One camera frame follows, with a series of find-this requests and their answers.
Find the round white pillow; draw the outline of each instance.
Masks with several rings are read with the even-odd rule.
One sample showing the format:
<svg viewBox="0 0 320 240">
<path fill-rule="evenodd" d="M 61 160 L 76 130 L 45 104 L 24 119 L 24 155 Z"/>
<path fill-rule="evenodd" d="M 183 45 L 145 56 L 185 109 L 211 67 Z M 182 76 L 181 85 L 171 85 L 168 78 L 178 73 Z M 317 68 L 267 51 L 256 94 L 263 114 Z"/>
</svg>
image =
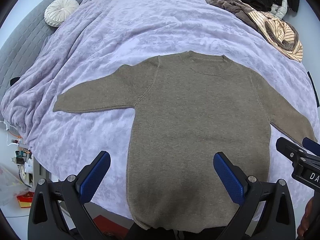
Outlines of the round white pillow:
<svg viewBox="0 0 320 240">
<path fill-rule="evenodd" d="M 78 7 L 76 0 L 54 0 L 45 9 L 44 20 L 52 27 L 59 27 Z"/>
</svg>

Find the transparent plastic bag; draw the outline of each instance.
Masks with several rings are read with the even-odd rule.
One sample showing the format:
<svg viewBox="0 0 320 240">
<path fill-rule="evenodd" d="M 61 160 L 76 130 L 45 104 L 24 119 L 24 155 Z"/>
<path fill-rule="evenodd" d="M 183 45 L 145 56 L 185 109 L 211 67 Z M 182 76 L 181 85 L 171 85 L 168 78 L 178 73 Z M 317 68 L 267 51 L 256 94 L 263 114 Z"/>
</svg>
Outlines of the transparent plastic bag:
<svg viewBox="0 0 320 240">
<path fill-rule="evenodd" d="M 28 191 L 26 185 L 0 164 L 0 206 L 7 205 L 14 197 Z"/>
</svg>

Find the blue rubber pad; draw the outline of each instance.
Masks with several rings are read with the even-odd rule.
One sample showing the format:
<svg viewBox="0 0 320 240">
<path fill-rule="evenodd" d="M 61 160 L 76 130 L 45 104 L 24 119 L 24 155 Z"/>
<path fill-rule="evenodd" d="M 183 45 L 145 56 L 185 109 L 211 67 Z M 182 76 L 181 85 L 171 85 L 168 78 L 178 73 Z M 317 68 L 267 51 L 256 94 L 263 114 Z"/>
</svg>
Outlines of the blue rubber pad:
<svg viewBox="0 0 320 240">
<path fill-rule="evenodd" d="M 242 205 L 244 202 L 243 186 L 219 154 L 214 155 L 213 166 L 232 201 Z"/>
<path fill-rule="evenodd" d="M 110 155 L 108 152 L 105 152 L 89 175 L 85 178 L 79 190 L 79 200 L 82 204 L 91 201 L 105 174 L 109 170 L 110 163 Z"/>
<path fill-rule="evenodd" d="M 302 146 L 312 152 L 314 155 L 320 157 L 320 145 L 313 140 L 305 137 L 302 141 Z"/>
</svg>

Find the lavender blanket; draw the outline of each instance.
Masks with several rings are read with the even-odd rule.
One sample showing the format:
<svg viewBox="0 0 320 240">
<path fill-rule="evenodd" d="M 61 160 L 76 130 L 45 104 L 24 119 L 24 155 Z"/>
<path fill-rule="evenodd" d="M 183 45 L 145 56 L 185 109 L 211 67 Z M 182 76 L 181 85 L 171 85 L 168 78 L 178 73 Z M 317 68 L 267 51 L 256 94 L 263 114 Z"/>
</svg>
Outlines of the lavender blanket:
<svg viewBox="0 0 320 240">
<path fill-rule="evenodd" d="M 189 50 L 224 54 L 257 71 L 309 119 L 320 139 L 316 100 L 304 66 L 283 56 L 233 14 L 205 0 L 84 0 L 7 91 L 0 110 L 39 163 L 61 180 L 77 174 L 101 150 L 108 151 L 111 168 L 92 201 L 130 218 L 125 171 L 134 110 L 69 114 L 53 113 L 53 105 L 57 95 L 110 75 L 123 64 Z M 283 135 L 271 129 L 268 180 L 287 180 L 297 206 L 312 190 L 291 178 L 291 163 L 275 147 Z"/>
</svg>

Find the hand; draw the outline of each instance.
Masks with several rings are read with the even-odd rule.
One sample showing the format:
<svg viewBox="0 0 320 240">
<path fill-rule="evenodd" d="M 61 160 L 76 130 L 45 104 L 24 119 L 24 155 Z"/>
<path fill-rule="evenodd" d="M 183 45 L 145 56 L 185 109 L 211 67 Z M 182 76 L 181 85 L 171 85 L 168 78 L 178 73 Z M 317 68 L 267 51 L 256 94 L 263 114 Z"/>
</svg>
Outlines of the hand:
<svg viewBox="0 0 320 240">
<path fill-rule="evenodd" d="M 304 215 L 301 219 L 301 223 L 297 229 L 297 234 L 300 237 L 300 239 L 302 239 L 304 232 L 307 231 L 307 229 L 310 225 L 309 216 L 311 214 L 311 209 L 312 209 L 312 200 L 313 200 L 313 197 L 307 203 Z"/>
</svg>

